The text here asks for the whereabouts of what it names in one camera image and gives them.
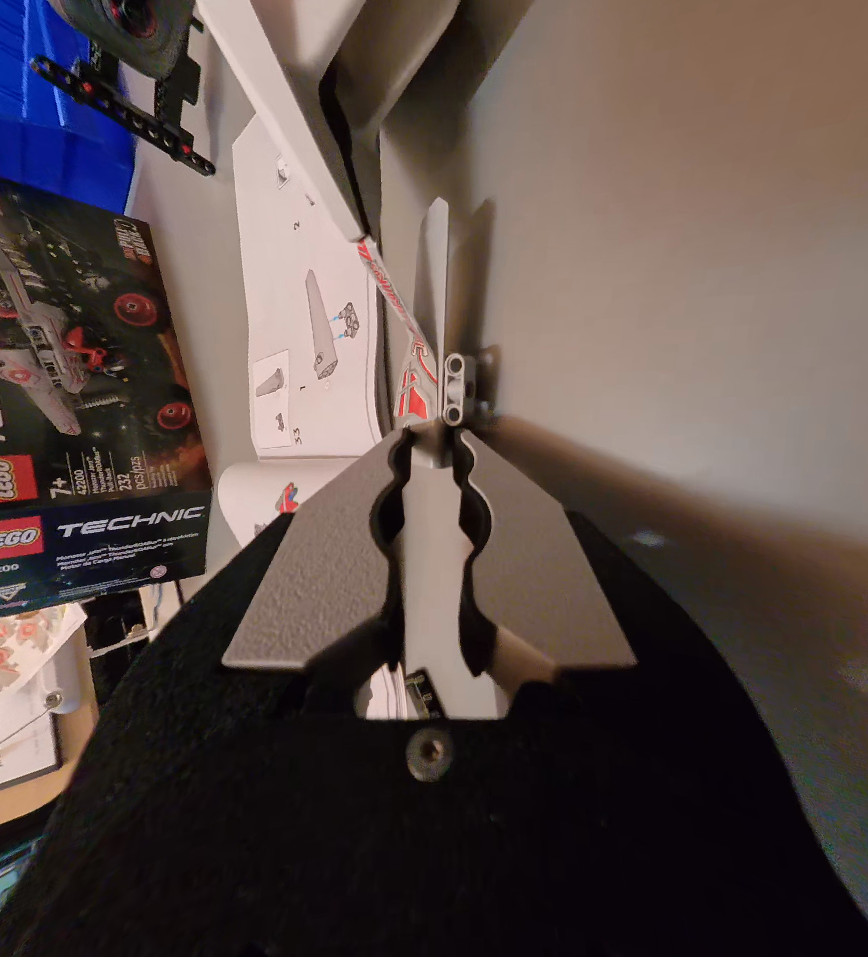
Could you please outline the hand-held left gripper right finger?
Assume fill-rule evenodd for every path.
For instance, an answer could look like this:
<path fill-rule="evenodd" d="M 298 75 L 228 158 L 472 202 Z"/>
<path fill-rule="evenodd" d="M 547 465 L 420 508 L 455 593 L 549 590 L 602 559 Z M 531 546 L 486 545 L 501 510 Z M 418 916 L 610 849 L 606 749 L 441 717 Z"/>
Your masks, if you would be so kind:
<path fill-rule="evenodd" d="M 619 625 L 562 505 L 469 430 L 453 439 L 464 561 L 459 640 L 473 676 L 556 682 L 634 667 Z"/>

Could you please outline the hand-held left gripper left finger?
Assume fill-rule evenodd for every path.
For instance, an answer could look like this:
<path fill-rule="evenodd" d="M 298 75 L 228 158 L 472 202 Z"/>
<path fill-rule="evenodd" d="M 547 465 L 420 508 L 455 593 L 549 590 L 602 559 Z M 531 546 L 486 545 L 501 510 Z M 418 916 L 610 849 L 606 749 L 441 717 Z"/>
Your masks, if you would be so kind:
<path fill-rule="evenodd" d="M 392 431 L 289 524 L 222 662 L 237 670 L 372 674 L 404 652 L 396 539 L 413 435 Z"/>

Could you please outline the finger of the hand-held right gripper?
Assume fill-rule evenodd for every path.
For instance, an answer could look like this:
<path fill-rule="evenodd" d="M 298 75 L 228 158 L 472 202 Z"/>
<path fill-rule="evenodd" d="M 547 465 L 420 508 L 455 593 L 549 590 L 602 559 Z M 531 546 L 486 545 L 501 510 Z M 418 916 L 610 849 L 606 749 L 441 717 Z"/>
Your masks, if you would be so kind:
<path fill-rule="evenodd" d="M 317 89 L 291 75 L 249 1 L 197 3 L 201 17 L 289 173 L 348 241 L 368 233 Z"/>
<path fill-rule="evenodd" d="M 361 2 L 329 64 L 333 95 L 355 142 L 380 127 L 454 19 L 459 1 Z"/>

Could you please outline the grey toy brick panel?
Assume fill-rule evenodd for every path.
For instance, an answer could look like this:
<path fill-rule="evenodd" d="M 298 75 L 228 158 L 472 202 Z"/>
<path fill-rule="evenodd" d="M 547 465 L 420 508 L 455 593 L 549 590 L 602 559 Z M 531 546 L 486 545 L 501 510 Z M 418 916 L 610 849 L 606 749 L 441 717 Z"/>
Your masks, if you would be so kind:
<path fill-rule="evenodd" d="M 431 351 L 414 350 L 414 339 L 388 307 L 391 409 L 408 410 L 411 372 L 432 389 L 426 369 L 442 376 L 446 355 L 449 206 L 436 198 L 419 228 L 413 299 L 406 303 Z M 489 676 L 472 676 L 461 652 L 459 606 L 464 563 L 471 544 L 460 526 L 461 491 L 455 484 L 443 422 L 433 418 L 415 438 L 410 478 L 404 487 L 405 525 L 397 540 L 402 563 L 405 669 L 425 669 L 443 710 L 452 719 L 500 717 L 506 701 Z"/>

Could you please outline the small grey connector brick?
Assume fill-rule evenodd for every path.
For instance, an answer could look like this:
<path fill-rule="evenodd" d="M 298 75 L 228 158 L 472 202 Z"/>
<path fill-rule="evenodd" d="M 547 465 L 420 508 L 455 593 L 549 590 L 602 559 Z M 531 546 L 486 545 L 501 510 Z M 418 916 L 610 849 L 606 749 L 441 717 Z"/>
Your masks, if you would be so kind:
<path fill-rule="evenodd" d="M 491 413 L 488 399 L 480 394 L 484 362 L 472 355 L 449 353 L 443 362 L 441 420 L 450 428 L 471 427 Z"/>

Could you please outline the clear sticker with red print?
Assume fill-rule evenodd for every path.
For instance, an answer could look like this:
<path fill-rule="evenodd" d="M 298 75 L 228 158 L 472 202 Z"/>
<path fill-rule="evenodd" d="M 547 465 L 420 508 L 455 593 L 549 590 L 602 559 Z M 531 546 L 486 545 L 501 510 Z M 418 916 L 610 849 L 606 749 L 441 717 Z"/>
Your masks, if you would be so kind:
<path fill-rule="evenodd" d="M 357 254 L 383 296 L 389 313 L 407 332 L 407 347 L 396 380 L 393 419 L 396 427 L 438 420 L 442 411 L 442 368 L 447 305 L 447 240 L 420 230 L 415 270 L 415 305 L 409 309 L 385 265 L 377 242 L 364 236 Z"/>

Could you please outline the white desk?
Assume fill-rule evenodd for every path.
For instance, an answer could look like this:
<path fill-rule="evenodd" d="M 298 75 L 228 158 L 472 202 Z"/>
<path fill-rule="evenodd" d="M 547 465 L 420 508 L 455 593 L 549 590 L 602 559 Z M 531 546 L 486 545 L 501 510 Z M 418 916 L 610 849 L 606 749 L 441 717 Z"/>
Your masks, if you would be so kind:
<path fill-rule="evenodd" d="M 868 2 L 461 2 L 380 163 L 487 438 L 715 641 L 868 915 Z"/>

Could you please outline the open instruction booklet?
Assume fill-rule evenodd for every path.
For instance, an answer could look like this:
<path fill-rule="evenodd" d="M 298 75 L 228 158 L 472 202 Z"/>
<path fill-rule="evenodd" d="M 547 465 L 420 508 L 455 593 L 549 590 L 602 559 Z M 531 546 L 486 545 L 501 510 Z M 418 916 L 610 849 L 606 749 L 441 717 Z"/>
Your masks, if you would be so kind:
<path fill-rule="evenodd" d="M 259 117 L 233 144 L 255 459 L 218 482 L 241 546 L 392 428 L 380 292 Z"/>

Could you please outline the black toy brick chassis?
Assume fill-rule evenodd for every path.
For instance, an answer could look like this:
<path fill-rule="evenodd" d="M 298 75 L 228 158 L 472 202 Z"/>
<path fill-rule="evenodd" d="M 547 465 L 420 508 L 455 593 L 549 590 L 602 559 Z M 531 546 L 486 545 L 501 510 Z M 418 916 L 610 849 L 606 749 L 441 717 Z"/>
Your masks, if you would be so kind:
<path fill-rule="evenodd" d="M 38 55 L 30 65 L 73 102 L 85 105 L 191 170 L 209 177 L 212 161 L 194 148 L 182 125 L 183 105 L 199 102 L 201 66 L 189 54 L 192 30 L 203 32 L 194 1 L 51 1 L 49 5 L 89 41 L 89 58 L 70 68 Z M 153 79 L 153 112 L 124 95 L 119 69 Z"/>

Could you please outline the blue plastic bin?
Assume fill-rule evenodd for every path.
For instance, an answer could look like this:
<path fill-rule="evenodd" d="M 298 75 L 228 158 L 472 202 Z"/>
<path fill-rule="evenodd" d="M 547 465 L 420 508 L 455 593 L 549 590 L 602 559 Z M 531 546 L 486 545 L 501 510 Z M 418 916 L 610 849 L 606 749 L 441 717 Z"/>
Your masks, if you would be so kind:
<path fill-rule="evenodd" d="M 0 176 L 123 212 L 135 139 L 38 76 L 34 57 L 71 67 L 90 42 L 44 1 L 0 1 Z"/>

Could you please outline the white sticker sheet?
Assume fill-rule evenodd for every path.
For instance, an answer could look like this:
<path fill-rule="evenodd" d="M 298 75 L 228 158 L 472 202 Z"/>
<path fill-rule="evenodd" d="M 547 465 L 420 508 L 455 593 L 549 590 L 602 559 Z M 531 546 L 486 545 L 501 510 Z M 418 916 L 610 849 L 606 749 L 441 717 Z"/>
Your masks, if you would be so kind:
<path fill-rule="evenodd" d="M 0 618 L 0 693 L 24 687 L 83 626 L 80 604 Z"/>

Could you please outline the dark toy set box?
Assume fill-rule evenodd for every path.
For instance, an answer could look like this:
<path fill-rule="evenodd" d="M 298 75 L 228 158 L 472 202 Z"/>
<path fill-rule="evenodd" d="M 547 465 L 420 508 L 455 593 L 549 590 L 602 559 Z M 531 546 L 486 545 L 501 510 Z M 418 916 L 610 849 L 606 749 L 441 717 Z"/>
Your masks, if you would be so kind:
<path fill-rule="evenodd" d="M 200 576 L 212 498 L 150 227 L 0 177 L 0 617 Z"/>

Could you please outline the printed paper note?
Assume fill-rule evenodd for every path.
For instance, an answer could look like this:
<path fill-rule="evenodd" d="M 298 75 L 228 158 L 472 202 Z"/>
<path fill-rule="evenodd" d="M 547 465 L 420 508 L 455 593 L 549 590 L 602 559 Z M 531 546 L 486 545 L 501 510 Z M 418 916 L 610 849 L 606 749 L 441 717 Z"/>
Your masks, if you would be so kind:
<path fill-rule="evenodd" d="M 0 791 L 55 772 L 61 763 L 53 714 L 0 715 Z"/>

